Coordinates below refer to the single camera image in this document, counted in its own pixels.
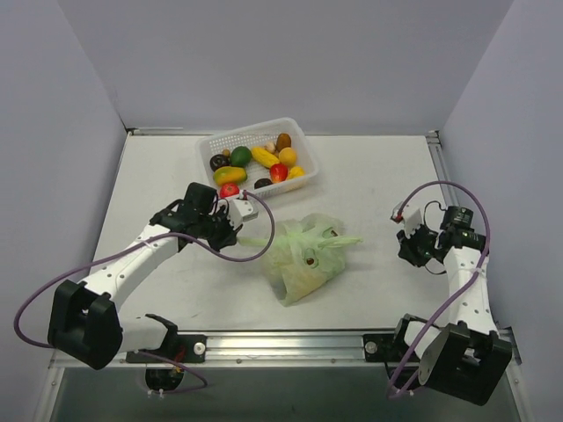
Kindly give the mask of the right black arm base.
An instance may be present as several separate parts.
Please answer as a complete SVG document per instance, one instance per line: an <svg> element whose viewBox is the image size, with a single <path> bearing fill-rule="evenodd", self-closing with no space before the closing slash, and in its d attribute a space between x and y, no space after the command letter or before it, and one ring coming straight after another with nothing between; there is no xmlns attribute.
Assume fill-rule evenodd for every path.
<svg viewBox="0 0 563 422"><path fill-rule="evenodd" d="M399 364L414 340L425 327L427 320L418 316L404 314L394 329L374 329L362 331L362 344L367 362ZM427 358L427 349L441 333L442 329L432 324L413 349L408 362L419 363Z"/></svg>

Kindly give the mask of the dark red plum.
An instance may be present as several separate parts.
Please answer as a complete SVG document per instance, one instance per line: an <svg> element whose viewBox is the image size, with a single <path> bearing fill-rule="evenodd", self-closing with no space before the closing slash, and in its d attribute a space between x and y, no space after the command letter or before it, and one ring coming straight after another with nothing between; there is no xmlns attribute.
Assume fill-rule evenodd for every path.
<svg viewBox="0 0 563 422"><path fill-rule="evenodd" d="M260 189L263 187L267 187L273 184L273 181L270 178L260 178L254 182L253 187L255 189Z"/></svg>

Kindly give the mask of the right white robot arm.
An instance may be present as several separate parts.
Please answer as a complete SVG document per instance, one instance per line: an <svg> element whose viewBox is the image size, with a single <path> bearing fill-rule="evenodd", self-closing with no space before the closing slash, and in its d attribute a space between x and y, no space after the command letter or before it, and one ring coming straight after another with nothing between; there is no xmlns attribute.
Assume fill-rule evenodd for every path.
<svg viewBox="0 0 563 422"><path fill-rule="evenodd" d="M430 229L418 208L398 206L391 218L400 224L399 257L416 267L442 264L449 298L439 308L448 322L406 315L390 338L400 363L390 374L391 397L419 387L476 405L488 402L512 360L512 345L494 323L487 289L486 236L472 227L473 212L447 207L438 230Z"/></svg>

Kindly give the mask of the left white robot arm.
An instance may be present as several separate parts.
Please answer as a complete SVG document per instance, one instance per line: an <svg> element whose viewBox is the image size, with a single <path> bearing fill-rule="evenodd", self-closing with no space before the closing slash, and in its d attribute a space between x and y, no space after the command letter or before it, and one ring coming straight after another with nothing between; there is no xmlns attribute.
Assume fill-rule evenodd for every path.
<svg viewBox="0 0 563 422"><path fill-rule="evenodd" d="M119 353L147 351L168 361L179 352L178 327L156 314L122 319L125 301L167 259L195 239L213 252L237 241L253 205L236 195L220 201L216 191L199 183L183 198L156 212L135 241L98 271L56 290L48 326L48 343L99 370Z"/></svg>

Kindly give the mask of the yellow starfruit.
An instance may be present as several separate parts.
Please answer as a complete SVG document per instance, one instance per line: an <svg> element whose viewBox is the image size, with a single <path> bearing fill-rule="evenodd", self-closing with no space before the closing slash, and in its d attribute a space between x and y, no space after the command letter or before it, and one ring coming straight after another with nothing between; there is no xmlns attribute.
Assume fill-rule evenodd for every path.
<svg viewBox="0 0 563 422"><path fill-rule="evenodd" d="M253 147L251 149L252 159L265 168L270 169L274 164L279 164L280 160L275 154L269 153L262 147Z"/></svg>

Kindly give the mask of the light green plastic bag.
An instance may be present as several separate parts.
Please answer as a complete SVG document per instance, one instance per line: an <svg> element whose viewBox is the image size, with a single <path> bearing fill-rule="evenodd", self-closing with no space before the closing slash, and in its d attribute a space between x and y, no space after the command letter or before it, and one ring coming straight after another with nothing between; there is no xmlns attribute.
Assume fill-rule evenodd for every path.
<svg viewBox="0 0 563 422"><path fill-rule="evenodd" d="M361 242L358 236L346 235L344 223L330 215L278 221L260 268L278 302L288 307L342 273L345 249Z"/></svg>

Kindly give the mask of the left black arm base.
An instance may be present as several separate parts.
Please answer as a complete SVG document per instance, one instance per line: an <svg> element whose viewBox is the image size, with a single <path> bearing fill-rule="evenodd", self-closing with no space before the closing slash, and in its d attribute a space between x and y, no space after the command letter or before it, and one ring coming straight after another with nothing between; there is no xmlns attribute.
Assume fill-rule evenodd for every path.
<svg viewBox="0 0 563 422"><path fill-rule="evenodd" d="M127 363L203 363L207 337L184 333L179 327L155 314L145 314L125 324L121 352Z"/></svg>

